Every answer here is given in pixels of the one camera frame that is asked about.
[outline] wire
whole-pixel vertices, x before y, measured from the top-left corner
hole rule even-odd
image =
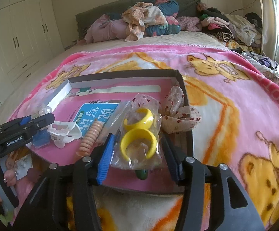
[[[229,14],[234,13],[234,12],[237,11],[237,10],[242,10],[242,9],[251,8],[251,7],[254,6],[254,4],[255,4],[256,1],[257,1],[257,0],[254,0],[254,2],[249,3],[247,6],[245,6],[245,7],[243,7],[243,8],[240,8],[240,9],[236,9],[236,10],[234,10],[233,12],[230,12]]]

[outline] blue book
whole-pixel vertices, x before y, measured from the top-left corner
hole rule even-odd
[[[84,136],[94,122],[94,119],[105,124],[117,106],[118,103],[84,103],[73,121],[76,121]]]

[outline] pink quilted blanket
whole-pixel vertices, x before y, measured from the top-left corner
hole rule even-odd
[[[273,224],[279,217],[279,86],[236,53],[181,45],[75,53],[40,82],[11,119],[34,112],[69,77],[127,69],[180,71],[190,104],[202,115],[194,130],[195,157],[206,164],[228,164],[264,224]],[[203,229],[208,227],[208,193],[207,187]],[[96,197],[103,230],[174,230],[181,207],[181,196],[110,190]]]

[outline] cartoon bear print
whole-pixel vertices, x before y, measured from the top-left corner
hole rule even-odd
[[[227,83],[230,81],[234,82],[236,79],[249,80],[249,77],[244,72],[236,69],[234,64],[229,61],[216,61],[210,56],[206,56],[206,60],[203,60],[193,55],[189,55],[187,59],[189,62],[187,67],[195,68],[194,72],[198,75],[208,76],[221,74],[226,78],[224,82]]]
[[[71,77],[80,76],[80,73],[84,71],[86,68],[90,66],[89,64],[83,66],[73,65],[70,71],[61,71],[57,78],[51,81],[49,85],[46,86],[46,89],[57,88],[61,83],[63,83],[66,79]]]
[[[239,173],[264,225],[272,225],[279,218],[279,150],[260,131],[256,136],[268,146],[269,159],[246,153]]]

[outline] pink pillow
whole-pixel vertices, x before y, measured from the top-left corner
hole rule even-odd
[[[109,19],[109,16],[104,14],[91,25],[85,36],[87,43],[126,38],[128,23],[122,19],[114,21]]]

